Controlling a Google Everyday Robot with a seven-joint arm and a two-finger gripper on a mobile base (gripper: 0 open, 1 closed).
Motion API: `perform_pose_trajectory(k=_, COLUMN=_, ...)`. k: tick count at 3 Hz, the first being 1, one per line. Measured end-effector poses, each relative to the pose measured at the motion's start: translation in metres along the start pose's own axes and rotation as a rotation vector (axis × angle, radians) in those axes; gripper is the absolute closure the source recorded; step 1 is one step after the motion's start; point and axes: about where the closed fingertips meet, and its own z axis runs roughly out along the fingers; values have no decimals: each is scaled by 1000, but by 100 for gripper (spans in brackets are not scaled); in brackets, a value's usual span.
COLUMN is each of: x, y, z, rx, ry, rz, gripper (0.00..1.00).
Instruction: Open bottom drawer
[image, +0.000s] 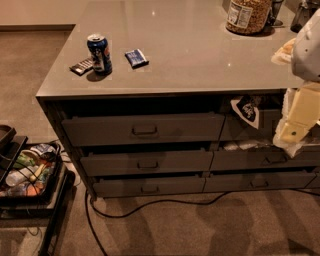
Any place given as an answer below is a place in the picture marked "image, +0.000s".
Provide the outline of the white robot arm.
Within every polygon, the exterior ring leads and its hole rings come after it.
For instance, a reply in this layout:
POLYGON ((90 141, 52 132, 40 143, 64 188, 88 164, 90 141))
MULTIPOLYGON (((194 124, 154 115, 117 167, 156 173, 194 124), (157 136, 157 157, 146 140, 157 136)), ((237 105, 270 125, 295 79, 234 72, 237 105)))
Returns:
POLYGON ((303 80, 298 89, 287 89, 273 144, 291 158, 306 143, 306 135, 320 119, 320 10, 271 58, 278 65, 290 64, 303 80))

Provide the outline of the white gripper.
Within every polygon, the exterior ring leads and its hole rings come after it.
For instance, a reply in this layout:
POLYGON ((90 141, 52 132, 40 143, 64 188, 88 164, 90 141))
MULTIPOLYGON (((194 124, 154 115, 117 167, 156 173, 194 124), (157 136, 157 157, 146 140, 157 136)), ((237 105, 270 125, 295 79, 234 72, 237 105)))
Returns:
POLYGON ((273 144, 291 158, 304 146, 309 131, 320 120, 320 83, 305 81, 284 95, 282 118, 278 122, 273 144))

